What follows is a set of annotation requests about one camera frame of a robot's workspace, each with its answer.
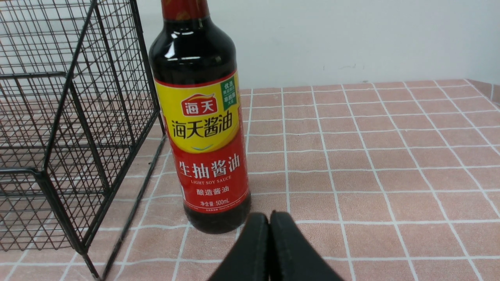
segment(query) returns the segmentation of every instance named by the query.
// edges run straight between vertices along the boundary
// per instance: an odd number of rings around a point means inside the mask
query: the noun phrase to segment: red label
[[[197,93],[183,100],[181,106],[182,113],[186,117],[210,115],[219,111],[215,94],[204,95]]]
[[[186,153],[170,142],[182,196],[200,213],[220,213],[243,202],[249,194],[247,160],[241,127],[225,147],[200,154]]]

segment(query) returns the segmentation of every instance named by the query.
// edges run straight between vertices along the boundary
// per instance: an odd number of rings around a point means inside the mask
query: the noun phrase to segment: black metal frame
[[[0,10],[0,247],[72,247],[104,280],[166,142],[137,0],[16,2]],[[31,18],[20,18],[23,9]],[[36,25],[49,31],[32,32]],[[68,49],[58,42],[63,37]],[[156,119],[163,138],[99,274],[89,248]]]

